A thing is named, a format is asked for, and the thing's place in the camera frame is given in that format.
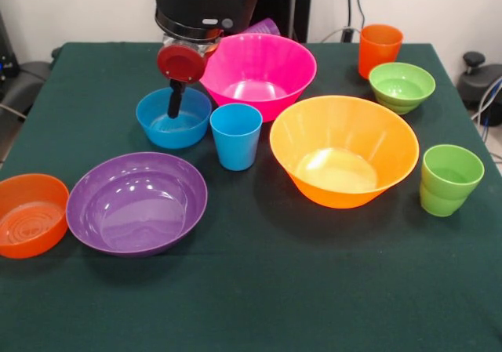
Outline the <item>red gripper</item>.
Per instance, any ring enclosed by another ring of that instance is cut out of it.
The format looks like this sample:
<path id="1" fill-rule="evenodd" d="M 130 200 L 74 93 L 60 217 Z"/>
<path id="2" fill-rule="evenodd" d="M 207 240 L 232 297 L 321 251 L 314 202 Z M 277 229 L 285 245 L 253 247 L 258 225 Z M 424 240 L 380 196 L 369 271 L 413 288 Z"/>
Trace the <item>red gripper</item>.
<path id="1" fill-rule="evenodd" d="M 183 82 L 196 82 L 203 76 L 206 58 L 186 45 L 168 45 L 158 51 L 157 65 L 160 72 L 171 79 L 167 115 L 176 118 L 184 93 Z"/>

